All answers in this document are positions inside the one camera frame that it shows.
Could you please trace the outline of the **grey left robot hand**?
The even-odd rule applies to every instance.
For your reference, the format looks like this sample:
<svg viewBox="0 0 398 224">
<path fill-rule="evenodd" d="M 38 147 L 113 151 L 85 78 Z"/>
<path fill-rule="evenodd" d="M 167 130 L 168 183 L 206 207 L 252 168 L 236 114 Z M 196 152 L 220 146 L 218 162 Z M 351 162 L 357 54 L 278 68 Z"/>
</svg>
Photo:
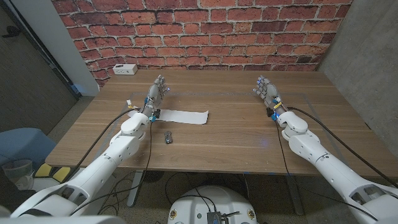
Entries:
<svg viewBox="0 0 398 224">
<path fill-rule="evenodd" d="M 170 88 L 166 85 L 165 77 L 163 75 L 159 75 L 149 88 L 141 113 L 147 117 L 151 117 L 154 114 L 159 115 L 160 105 L 164 99 L 164 96 L 169 91 Z"/>
</svg>

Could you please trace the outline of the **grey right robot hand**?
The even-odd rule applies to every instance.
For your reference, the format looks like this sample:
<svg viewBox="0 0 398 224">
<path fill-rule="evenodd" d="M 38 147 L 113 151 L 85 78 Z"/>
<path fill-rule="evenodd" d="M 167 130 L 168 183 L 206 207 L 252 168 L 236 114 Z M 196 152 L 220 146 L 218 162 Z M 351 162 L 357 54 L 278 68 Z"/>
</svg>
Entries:
<svg viewBox="0 0 398 224">
<path fill-rule="evenodd" d="M 260 76 L 256 83 L 257 85 L 253 89 L 253 92 L 263 100 L 267 108 L 268 117 L 277 119 L 282 113 L 288 111 L 288 109 L 283 105 L 281 95 L 277 88 L 269 79 Z"/>
</svg>

